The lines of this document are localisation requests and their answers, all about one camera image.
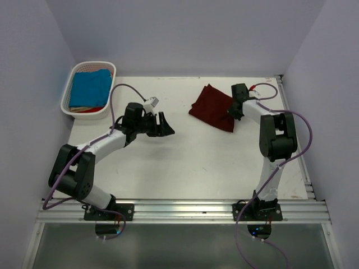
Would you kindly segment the dark red t shirt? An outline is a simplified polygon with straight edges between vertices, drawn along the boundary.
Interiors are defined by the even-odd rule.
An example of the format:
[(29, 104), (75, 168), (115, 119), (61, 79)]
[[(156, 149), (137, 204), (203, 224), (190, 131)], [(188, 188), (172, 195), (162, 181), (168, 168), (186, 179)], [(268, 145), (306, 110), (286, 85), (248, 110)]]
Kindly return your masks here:
[(230, 96), (208, 84), (204, 86), (188, 113), (212, 127), (233, 133), (234, 119), (228, 113), (231, 105)]

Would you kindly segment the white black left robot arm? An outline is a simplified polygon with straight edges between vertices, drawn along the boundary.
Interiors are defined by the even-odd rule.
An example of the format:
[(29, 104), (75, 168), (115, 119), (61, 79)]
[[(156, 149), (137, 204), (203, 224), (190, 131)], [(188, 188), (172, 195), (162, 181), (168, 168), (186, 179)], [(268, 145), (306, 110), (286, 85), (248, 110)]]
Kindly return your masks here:
[(43, 209), (48, 206), (54, 191), (59, 191), (79, 202), (96, 208), (104, 220), (115, 217), (115, 196), (94, 184), (95, 165), (108, 155), (127, 147), (138, 135), (166, 137), (175, 134), (163, 112), (148, 112), (139, 103), (128, 103), (124, 115), (113, 118), (108, 132), (78, 146), (63, 145), (58, 152), (48, 184), (50, 194)]

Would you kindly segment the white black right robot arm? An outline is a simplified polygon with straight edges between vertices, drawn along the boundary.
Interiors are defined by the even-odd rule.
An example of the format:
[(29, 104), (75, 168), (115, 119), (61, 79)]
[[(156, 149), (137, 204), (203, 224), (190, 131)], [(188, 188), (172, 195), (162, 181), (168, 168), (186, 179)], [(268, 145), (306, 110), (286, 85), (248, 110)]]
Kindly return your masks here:
[(263, 168), (253, 197), (232, 205), (233, 218), (239, 221), (282, 221), (278, 203), (278, 187), (282, 176), (283, 162), (297, 151), (297, 135), (294, 116), (287, 110), (264, 108), (261, 102), (250, 95), (245, 84), (231, 86), (233, 103), (228, 109), (232, 118), (250, 118), (259, 124), (259, 149)]

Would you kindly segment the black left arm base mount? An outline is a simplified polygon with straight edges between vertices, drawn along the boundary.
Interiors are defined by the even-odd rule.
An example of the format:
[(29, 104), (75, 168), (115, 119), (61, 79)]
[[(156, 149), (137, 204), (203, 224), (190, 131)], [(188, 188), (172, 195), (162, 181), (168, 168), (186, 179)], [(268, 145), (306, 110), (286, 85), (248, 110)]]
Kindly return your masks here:
[(85, 211), (86, 221), (132, 221), (135, 205), (133, 203), (110, 202), (106, 209), (98, 209), (95, 206), (84, 204), (81, 208)]

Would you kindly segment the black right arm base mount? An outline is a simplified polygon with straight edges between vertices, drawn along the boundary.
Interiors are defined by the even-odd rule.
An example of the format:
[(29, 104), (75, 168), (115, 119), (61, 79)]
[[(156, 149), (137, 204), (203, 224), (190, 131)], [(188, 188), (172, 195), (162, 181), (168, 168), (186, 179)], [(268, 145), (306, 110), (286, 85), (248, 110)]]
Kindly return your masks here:
[(248, 206), (244, 200), (232, 204), (233, 220), (237, 221), (282, 221), (282, 210), (278, 200), (264, 201), (256, 198)]

